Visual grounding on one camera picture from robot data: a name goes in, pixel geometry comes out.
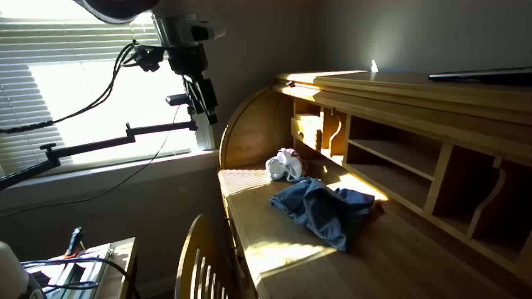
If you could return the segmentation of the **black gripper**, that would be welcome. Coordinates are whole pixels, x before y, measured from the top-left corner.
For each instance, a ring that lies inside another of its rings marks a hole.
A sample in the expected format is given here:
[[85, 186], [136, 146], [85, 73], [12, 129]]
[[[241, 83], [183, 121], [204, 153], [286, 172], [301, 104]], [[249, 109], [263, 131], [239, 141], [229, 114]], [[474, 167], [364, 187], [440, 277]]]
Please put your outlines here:
[[170, 48], [168, 61], [171, 69], [183, 76], [186, 94], [191, 98], [194, 109], [204, 113], [208, 123], [214, 124], [218, 121], [214, 111], [218, 98], [211, 79], [203, 76], [208, 66], [204, 48], [201, 45]]

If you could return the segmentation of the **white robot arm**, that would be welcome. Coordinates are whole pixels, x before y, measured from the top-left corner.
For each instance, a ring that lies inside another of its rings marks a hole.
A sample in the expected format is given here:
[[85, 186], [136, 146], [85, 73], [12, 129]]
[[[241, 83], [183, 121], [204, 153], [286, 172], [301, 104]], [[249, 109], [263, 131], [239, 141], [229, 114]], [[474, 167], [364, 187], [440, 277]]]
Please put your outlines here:
[[208, 68], [204, 41], [221, 38], [226, 30], [194, 13], [163, 13], [158, 10], [161, 0], [73, 0], [95, 18], [110, 25], [128, 25], [138, 15], [151, 11], [158, 46], [133, 43], [133, 60], [145, 71], [156, 71], [163, 56], [168, 56], [171, 69], [183, 78], [186, 94], [198, 113], [204, 113], [214, 124], [218, 116], [216, 93], [209, 78], [203, 74]]

